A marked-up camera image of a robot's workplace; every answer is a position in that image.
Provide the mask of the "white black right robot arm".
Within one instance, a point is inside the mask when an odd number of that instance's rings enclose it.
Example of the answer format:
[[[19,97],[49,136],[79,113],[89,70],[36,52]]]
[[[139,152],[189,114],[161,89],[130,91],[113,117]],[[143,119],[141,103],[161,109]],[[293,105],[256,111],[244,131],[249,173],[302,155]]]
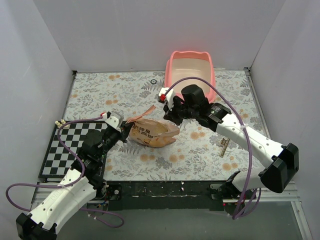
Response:
[[[184,87],[182,98],[174,90],[163,87],[158,99],[164,103],[164,119],[180,125],[194,119],[251,153],[263,165],[261,170],[236,171],[213,190],[216,198],[237,199],[245,190],[267,188],[282,193],[299,170],[299,149],[293,143],[283,145],[240,123],[231,110],[220,103],[210,103],[196,84]]]

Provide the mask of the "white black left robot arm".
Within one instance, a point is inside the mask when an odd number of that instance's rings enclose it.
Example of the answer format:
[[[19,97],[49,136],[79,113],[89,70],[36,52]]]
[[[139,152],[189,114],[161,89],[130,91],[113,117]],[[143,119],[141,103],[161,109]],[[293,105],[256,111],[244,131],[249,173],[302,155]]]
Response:
[[[55,240],[65,223],[88,201],[106,196],[105,180],[99,176],[103,159],[117,142],[126,142],[133,125],[123,121],[120,127],[88,130],[61,182],[37,207],[17,217],[20,239]]]

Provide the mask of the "orange cat litter bag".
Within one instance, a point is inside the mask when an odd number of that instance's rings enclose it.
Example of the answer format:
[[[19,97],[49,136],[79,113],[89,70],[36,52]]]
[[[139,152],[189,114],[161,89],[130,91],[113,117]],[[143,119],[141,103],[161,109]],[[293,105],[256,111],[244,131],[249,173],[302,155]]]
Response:
[[[152,105],[141,115],[127,119],[128,123],[133,123],[129,137],[147,147],[162,148],[176,141],[175,136],[179,135],[180,129],[165,120],[145,118],[155,109],[156,107]]]

